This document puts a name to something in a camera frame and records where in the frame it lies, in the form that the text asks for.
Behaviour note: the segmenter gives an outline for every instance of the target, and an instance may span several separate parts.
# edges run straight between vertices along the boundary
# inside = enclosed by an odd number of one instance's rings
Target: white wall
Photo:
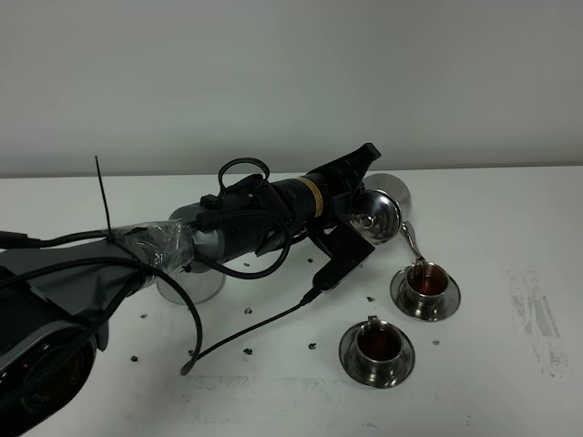
[[[581,0],[0,0],[0,175],[583,162]]]

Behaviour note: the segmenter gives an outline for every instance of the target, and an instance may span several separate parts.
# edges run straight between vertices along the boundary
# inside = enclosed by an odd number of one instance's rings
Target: plastic wrap
[[[141,223],[113,232],[142,262],[167,273],[194,260],[193,229],[183,221]],[[152,283],[151,279],[144,287]]]

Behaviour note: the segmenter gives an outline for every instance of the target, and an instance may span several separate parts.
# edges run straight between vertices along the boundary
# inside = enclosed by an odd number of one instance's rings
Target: white table
[[[461,287],[453,317],[423,323],[394,306],[389,282],[411,258],[399,237],[333,293],[180,377],[194,346],[192,319],[149,288],[114,315],[110,344],[79,395],[28,435],[582,435],[583,168],[394,174],[413,194],[422,252]],[[218,191],[215,176],[105,185],[114,225],[165,219]],[[0,229],[50,238],[105,226],[95,178],[0,180],[0,201]],[[246,256],[232,265],[251,271],[272,260]],[[266,279],[229,278],[199,306],[205,346],[298,302],[325,261],[304,241]],[[417,354],[411,376],[389,390],[352,381],[338,360],[345,330],[371,314],[402,329]]]

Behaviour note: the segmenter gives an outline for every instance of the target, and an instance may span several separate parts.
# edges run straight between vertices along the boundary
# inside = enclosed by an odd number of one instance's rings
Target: metal saucer
[[[376,316],[369,316],[368,321],[356,323],[346,331],[338,354],[348,376],[377,389],[400,384],[415,365],[415,352],[409,338]]]
[[[438,269],[446,276],[446,284],[442,292],[435,295],[426,295],[411,287],[408,276],[418,265],[400,269],[391,280],[391,298],[401,312],[413,319],[422,321],[443,320],[454,314],[461,302],[459,286],[439,266],[423,261],[431,269]]]

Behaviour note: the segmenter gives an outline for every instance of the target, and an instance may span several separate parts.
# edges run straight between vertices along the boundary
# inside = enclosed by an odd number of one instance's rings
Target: brown liquid
[[[443,280],[434,279],[428,276],[414,276],[408,279],[411,288],[425,296],[436,296],[445,290],[446,284]]]
[[[358,347],[371,360],[387,361],[399,354],[401,339],[395,332],[372,328],[359,335]]]

